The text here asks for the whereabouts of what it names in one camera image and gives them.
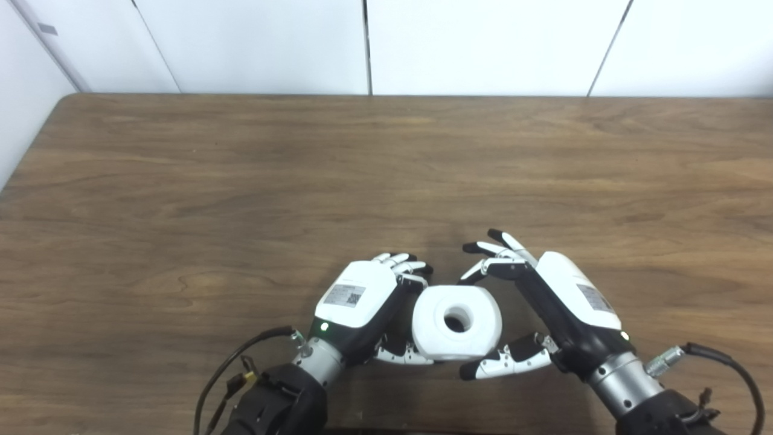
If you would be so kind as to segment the black and white right hand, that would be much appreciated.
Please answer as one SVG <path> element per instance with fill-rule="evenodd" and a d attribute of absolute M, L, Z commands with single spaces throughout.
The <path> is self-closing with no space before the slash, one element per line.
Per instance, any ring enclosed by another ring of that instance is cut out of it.
<path fill-rule="evenodd" d="M 557 251 L 535 258 L 510 234 L 493 228 L 487 234 L 491 242 L 463 245 L 465 253 L 485 258 L 459 283 L 472 285 L 488 276 L 514 283 L 547 334 L 527 334 L 463 364 L 461 379 L 508 376 L 553 364 L 585 381 L 612 358 L 635 353 L 615 309 L 571 259 Z"/>

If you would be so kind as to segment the black and white left hand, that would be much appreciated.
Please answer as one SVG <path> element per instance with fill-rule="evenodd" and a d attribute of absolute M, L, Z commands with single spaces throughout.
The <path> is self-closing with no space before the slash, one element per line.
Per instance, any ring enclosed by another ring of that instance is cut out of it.
<path fill-rule="evenodd" d="M 376 358 L 390 364 L 435 364 L 409 338 L 390 338 L 390 323 L 434 272 L 414 254 L 382 253 L 350 262 L 317 303 L 309 338 L 332 345 L 346 366 Z"/>

